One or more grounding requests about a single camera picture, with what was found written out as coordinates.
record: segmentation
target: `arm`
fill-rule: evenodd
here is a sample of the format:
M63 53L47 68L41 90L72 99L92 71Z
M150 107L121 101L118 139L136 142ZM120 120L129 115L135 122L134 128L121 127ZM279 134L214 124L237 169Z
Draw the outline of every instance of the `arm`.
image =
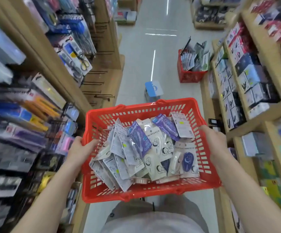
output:
M57 232L71 185L79 173L81 165L99 142L93 140L82 146L81 140L81 137L75 138L66 161L11 233Z
M226 136L203 125L211 161L247 233L280 233L281 209L243 170L227 148Z

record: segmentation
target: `merchandise in basket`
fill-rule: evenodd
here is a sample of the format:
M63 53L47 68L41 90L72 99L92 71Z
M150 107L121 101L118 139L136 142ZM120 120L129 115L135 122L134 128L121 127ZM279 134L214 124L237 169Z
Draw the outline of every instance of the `merchandise in basket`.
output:
M133 136L133 124L141 128L137 130L137 136ZM210 150L205 134L199 129L201 125L206 123L193 98L89 111L83 145L92 139L101 142L82 166L82 199L86 203L129 201L218 188L220 179L209 159ZM171 137L176 136L178 141L175 143ZM130 137L136 145L127 145ZM139 161L138 164L132 164L131 157L127 161L127 152L122 151L122 144L127 145L125 148L129 152L134 151L133 158L136 163Z

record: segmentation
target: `blue oval item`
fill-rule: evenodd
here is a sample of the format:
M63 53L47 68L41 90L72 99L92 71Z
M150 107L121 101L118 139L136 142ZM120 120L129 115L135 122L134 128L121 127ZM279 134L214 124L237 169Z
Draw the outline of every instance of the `blue oval item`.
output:
M190 152L184 153L184 158L182 160L182 167L185 172L188 172L191 170L192 165L193 165L193 160L194 160L194 156L192 153L190 153Z

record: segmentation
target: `hand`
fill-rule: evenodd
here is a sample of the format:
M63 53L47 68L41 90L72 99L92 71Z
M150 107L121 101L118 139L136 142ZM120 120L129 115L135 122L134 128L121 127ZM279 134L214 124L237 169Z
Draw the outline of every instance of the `hand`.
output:
M200 126L200 130L206 135L207 144L211 151L211 157L221 156L225 153L231 155L227 146L227 137L222 132L216 132L206 125Z
M78 169L87 160L89 155L94 150L95 146L100 142L99 140L92 140L90 143L82 146L82 137L75 138L72 146L70 147L65 162L72 165L73 168Z

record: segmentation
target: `floor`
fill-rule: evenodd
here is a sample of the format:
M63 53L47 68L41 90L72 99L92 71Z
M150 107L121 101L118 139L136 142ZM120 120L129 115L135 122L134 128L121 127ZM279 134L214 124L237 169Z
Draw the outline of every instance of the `floor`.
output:
M135 26L119 26L122 33L120 53L125 55L123 78L117 105L145 103L145 82L158 80L163 89L162 99L193 97L204 115L199 83L179 83L177 73L178 49L191 36L191 44L207 41L212 51L212 40L220 39L223 32L195 30L188 0L143 0ZM210 233L218 233L213 190L187 192L196 203ZM159 204L159 196L146 201ZM111 210L119 201L91 204L85 233L99 233Z

